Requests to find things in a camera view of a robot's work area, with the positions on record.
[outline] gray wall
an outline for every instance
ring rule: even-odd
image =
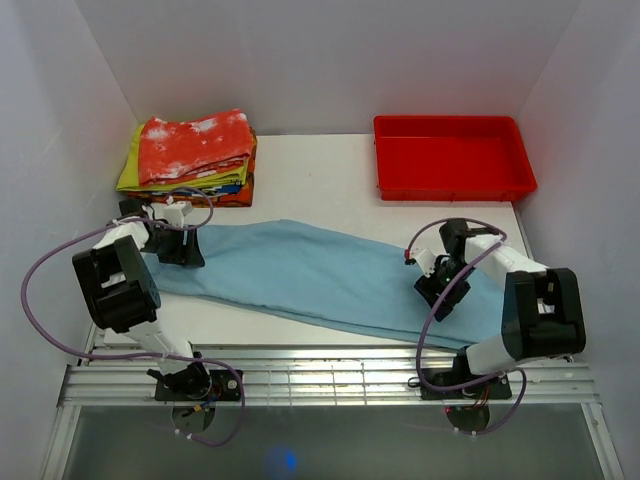
[[[518,120],[536,259],[575,269],[587,357],[627,478],[640,478],[640,6],[584,0]]]
[[[579,0],[77,0],[140,121],[239,106],[260,133],[515,115]]]
[[[34,479],[71,359],[28,325],[20,282],[40,255],[115,213],[135,120],[73,0],[2,1],[0,24],[0,478]],[[82,347],[91,320],[70,255],[36,275],[36,314]]]

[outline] light blue fabric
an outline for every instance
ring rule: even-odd
[[[392,245],[290,220],[198,231],[206,266],[146,262],[160,290],[194,295],[293,320],[416,342],[429,305],[413,288],[421,272]],[[460,348],[500,332],[500,289],[481,271],[471,291],[427,343]]]

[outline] blue folded cloth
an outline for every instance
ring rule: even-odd
[[[417,342],[429,305],[413,288],[421,276],[403,250],[291,220],[198,231],[206,265],[185,269],[145,261],[160,290],[194,295],[351,333]],[[502,291],[481,271],[471,291],[427,336],[460,348],[500,332]]]

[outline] red plastic tray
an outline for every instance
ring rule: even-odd
[[[516,202],[537,185],[510,117],[378,116],[383,200]]]

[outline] orange cloth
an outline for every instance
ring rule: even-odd
[[[140,186],[182,183],[232,170],[251,155],[253,137],[241,110],[193,122],[151,118],[140,136]]]

